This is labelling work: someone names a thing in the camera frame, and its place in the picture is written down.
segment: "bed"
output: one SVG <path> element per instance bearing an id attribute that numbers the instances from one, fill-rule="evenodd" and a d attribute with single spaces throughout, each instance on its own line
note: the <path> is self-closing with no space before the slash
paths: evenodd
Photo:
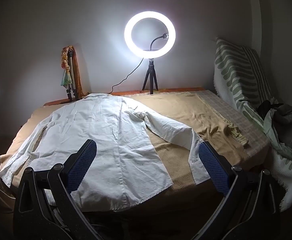
<path id="1" fill-rule="evenodd" d="M 172 89 L 162 90 L 154 95 L 141 91 L 128 91 L 113 93 L 113 95 L 133 98 L 164 116 L 193 127 L 202 139 L 209 141 L 216 151 L 224 155 L 232 165 L 240 164 L 247 170 L 258 166 L 264 162 L 270 148 L 270 142 L 262 132 L 241 113 L 235 111 L 208 90 L 202 88 Z M 198 110 L 198 100 L 201 102 L 200 110 Z M 33 132 L 36 125 L 53 111 L 61 108 L 64 102 L 48 103 L 33 112 L 30 119 L 18 132 L 7 153 L 1 156 L 1 168 Z M 203 128 L 203 125 L 209 126 L 209 124 L 198 122 L 198 116 L 205 120 L 209 119 L 205 118 L 206 109 L 202 102 L 208 104 L 222 117 L 235 124 L 240 133 L 248 139 L 248 143 L 245 146 L 238 143 L 229 133 L 225 132 L 223 127 L 219 127 L 217 130 L 219 129 L 223 133 L 218 138 L 224 138 L 224 141 L 216 142 L 217 137 L 212 132 L 214 128 L 207 131 Z M 175 239 L 180 239 L 181 235 L 178 236 L 178 234 L 186 232 L 186 235 L 183 236 L 189 235 L 190 238 L 210 217 L 222 196 L 216 192 L 210 180 L 198 185 L 195 184 L 188 164 L 189 151 L 187 149 L 168 143 L 149 130 L 148 136 L 174 184 L 149 200 L 129 210 L 119 212 L 119 216 L 125 217 L 125 221 L 129 221 L 127 223 L 130 224 L 130 228 L 135 228 L 137 231 L 140 231 L 141 227 L 157 228 L 153 232 L 157 232 L 159 235 L 162 232 L 170 231 L 175 232 Z M 13 191 L 17 190 L 27 164 L 28 161 L 14 174 L 11 185 Z M 132 219 L 135 217 L 138 217 L 138 222 Z"/>

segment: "white shirt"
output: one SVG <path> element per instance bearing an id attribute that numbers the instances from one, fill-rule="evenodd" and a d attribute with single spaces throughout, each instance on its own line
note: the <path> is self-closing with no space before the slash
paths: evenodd
<path id="1" fill-rule="evenodd" d="M 146 127 L 162 139 L 190 150 L 189 164 L 196 184 L 209 178 L 198 157 L 202 139 L 192 128 L 131 98 L 107 94 L 90 94 L 41 121 L 0 171 L 0 177 L 10 187 L 14 172 L 28 158 L 35 171 L 49 170 L 92 139 L 97 144 L 97 155 L 71 196 L 82 211 L 129 208 L 173 184 Z M 46 192 L 53 203 L 51 192 Z"/>

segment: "lamp head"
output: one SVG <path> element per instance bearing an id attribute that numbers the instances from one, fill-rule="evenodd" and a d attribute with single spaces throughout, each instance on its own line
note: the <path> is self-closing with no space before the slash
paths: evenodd
<path id="1" fill-rule="evenodd" d="M 168 41 L 165 44 L 165 46 L 163 46 L 159 50 L 145 51 L 145 50 L 138 48 L 135 45 L 135 43 L 132 41 L 132 38 L 131 38 L 132 28 L 135 26 L 135 24 L 137 22 L 139 22 L 140 20 L 145 19 L 145 18 L 155 18 L 157 20 L 160 20 L 167 27 L 167 30 L 169 33 L 169 39 L 168 39 L 168 33 L 165 33 L 163 35 L 163 38 L 168 39 Z M 162 15 L 161 13 L 158 13 L 158 12 L 148 11 L 148 12 L 138 13 L 128 21 L 128 23 L 125 27 L 124 37 L 125 37 L 125 41 L 126 41 L 128 48 L 136 56 L 143 57 L 143 58 L 155 58 L 155 57 L 160 57 L 160 56 L 166 54 L 168 51 L 170 51 L 170 49 L 173 47 L 175 39 L 176 39 L 176 32 L 175 32 L 174 25 L 165 15 Z"/>

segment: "shirt sleeve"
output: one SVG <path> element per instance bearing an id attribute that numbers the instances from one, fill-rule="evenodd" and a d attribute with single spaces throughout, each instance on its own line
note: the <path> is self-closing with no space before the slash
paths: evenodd
<path id="1" fill-rule="evenodd" d="M 146 126 L 154 134 L 167 142 L 190 150 L 188 163 L 196 184 L 210 178 L 198 156 L 199 145 L 203 140 L 194 129 L 181 122 L 165 117 L 132 98 L 126 99 L 129 106 L 129 114 L 144 120 Z"/>
<path id="2" fill-rule="evenodd" d="M 31 133 L 31 135 L 22 143 L 19 150 L 8 160 L 6 165 L 0 170 L 2 181 L 10 187 L 15 172 L 28 160 L 33 148 L 42 132 L 51 122 L 52 115 L 42 120 Z"/>

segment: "beige blanket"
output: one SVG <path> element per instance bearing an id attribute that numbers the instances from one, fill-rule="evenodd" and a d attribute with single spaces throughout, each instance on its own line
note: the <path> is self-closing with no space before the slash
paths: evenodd
<path id="1" fill-rule="evenodd" d="M 203 140 L 209 141 L 216 151 L 225 156 L 232 165 L 249 163 L 249 155 L 230 133 L 230 123 L 216 114 L 197 94 L 132 95 L 130 97 L 164 116 L 191 126 Z M 19 149 L 36 125 L 60 107 L 62 105 L 43 106 L 34 111 L 28 122 L 18 132 L 8 152 L 1 156 L 1 167 Z M 174 185 L 134 207 L 130 212 L 140 212 L 141 210 L 143 210 L 143 213 L 163 212 L 168 209 L 189 208 L 198 197 L 208 199 L 215 194 L 214 185 L 210 180 L 195 185 L 188 164 L 189 151 L 187 149 L 168 143 L 150 131 L 148 131 L 148 135 Z M 260 156 L 260 159 L 260 163 L 262 163 L 264 156 Z M 12 184 L 15 187 L 18 187 L 26 165 L 27 162 L 14 176 Z"/>

